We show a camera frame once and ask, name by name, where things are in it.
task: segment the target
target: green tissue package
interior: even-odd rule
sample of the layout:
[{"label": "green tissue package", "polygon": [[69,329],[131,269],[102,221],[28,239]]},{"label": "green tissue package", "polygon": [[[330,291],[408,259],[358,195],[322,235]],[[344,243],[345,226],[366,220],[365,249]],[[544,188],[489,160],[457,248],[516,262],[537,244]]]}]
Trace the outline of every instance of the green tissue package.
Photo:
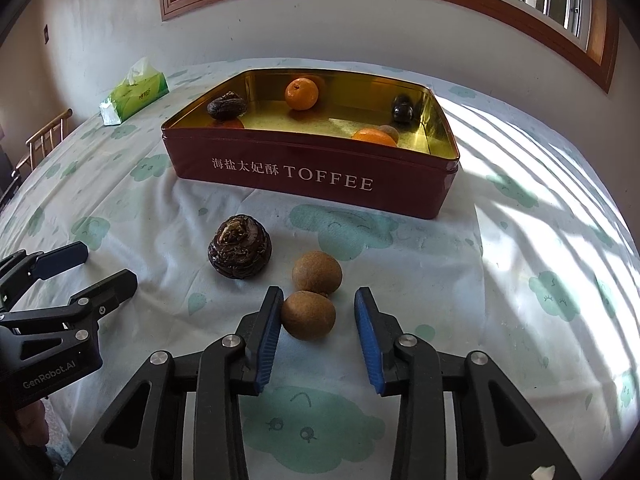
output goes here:
[{"label": "green tissue package", "polygon": [[162,72],[143,57],[131,67],[124,81],[100,103],[100,114],[105,126],[122,124],[153,101],[169,93]]}]

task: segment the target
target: white tablecloth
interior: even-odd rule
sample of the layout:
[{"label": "white tablecloth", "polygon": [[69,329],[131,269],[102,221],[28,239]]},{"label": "white tablecloth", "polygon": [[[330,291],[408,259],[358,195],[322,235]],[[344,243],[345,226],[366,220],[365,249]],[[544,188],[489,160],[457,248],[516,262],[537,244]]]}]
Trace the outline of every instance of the white tablecloth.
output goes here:
[{"label": "white tablecloth", "polygon": [[[230,76],[272,66],[430,86],[462,164],[437,219],[179,180],[161,123]],[[293,262],[321,249],[344,271],[336,325],[316,343],[283,331],[270,385],[242,404],[252,478],[388,479],[398,400],[377,397],[367,380],[353,318],[360,286],[437,350],[491,355],[584,480],[600,477],[638,422],[639,266],[620,213],[574,146],[491,97],[381,66],[249,59],[167,76],[170,94],[123,125],[104,127],[96,115],[74,131],[0,216],[2,256],[73,240],[91,251],[84,266],[38,282],[18,309],[66,304],[125,267],[138,276],[135,297],[100,323],[102,369],[51,396],[73,446],[149,354],[199,351],[234,332],[269,285],[292,292]],[[266,270],[243,282],[207,261],[217,227],[237,213],[273,240]]]}]

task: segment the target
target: wall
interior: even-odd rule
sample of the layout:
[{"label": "wall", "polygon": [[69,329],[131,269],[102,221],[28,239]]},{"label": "wall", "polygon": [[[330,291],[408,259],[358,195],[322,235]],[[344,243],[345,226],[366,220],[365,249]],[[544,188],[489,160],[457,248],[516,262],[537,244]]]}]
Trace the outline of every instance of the wall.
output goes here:
[{"label": "wall", "polygon": [[[145,55],[167,73],[243,57],[359,60],[469,86],[539,118],[581,150],[640,237],[640,205],[630,186],[640,182],[640,49],[625,27],[607,95],[522,33],[436,0],[227,0],[164,23],[158,0],[34,0],[28,13],[0,49],[0,67],[10,69],[12,81],[29,75],[12,89],[0,72],[0,122],[8,138],[34,130],[36,113],[45,123],[49,102],[73,108],[76,120],[94,114]],[[45,23],[51,41],[38,60],[27,43],[40,36],[42,44]],[[55,93],[35,85],[33,67],[50,75]],[[36,109],[20,107],[27,92]],[[10,156],[14,143],[2,142]]]}]

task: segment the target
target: finger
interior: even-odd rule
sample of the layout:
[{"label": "finger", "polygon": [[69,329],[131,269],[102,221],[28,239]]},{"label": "finger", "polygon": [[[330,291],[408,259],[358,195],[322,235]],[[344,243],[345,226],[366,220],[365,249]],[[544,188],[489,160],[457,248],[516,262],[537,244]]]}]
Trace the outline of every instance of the finger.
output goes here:
[{"label": "finger", "polygon": [[44,420],[45,408],[41,400],[15,412],[15,420],[21,428],[27,428],[37,420]]},{"label": "finger", "polygon": [[42,417],[23,429],[20,432],[20,436],[27,446],[46,446],[49,442],[49,425]]}]

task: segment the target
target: silver bolt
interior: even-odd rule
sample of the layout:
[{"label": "silver bolt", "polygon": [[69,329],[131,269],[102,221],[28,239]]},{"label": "silver bolt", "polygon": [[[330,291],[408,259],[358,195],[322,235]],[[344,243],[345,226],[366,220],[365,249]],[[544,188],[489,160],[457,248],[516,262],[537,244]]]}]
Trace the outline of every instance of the silver bolt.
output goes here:
[{"label": "silver bolt", "polygon": [[154,352],[153,354],[151,354],[151,364],[153,365],[163,365],[166,360],[169,358],[169,354],[167,354],[167,352]]},{"label": "silver bolt", "polygon": [[489,358],[484,352],[473,352],[471,354],[471,362],[476,365],[485,365],[489,362]]},{"label": "silver bolt", "polygon": [[239,335],[236,335],[236,334],[225,335],[222,338],[222,346],[225,346],[227,348],[234,348],[238,346],[241,343],[241,341],[242,339],[240,338]]},{"label": "silver bolt", "polygon": [[411,347],[411,346],[416,346],[418,344],[418,340],[416,339],[415,335],[402,334],[398,338],[398,343],[400,343],[400,346]]}]

